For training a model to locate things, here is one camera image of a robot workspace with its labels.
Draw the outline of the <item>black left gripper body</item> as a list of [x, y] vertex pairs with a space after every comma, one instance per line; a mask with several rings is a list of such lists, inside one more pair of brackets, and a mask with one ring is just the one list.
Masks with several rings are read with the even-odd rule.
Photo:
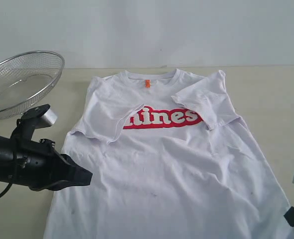
[[0, 136], [0, 182], [13, 182], [32, 191], [58, 191], [71, 173], [72, 165], [48, 142], [19, 142]]

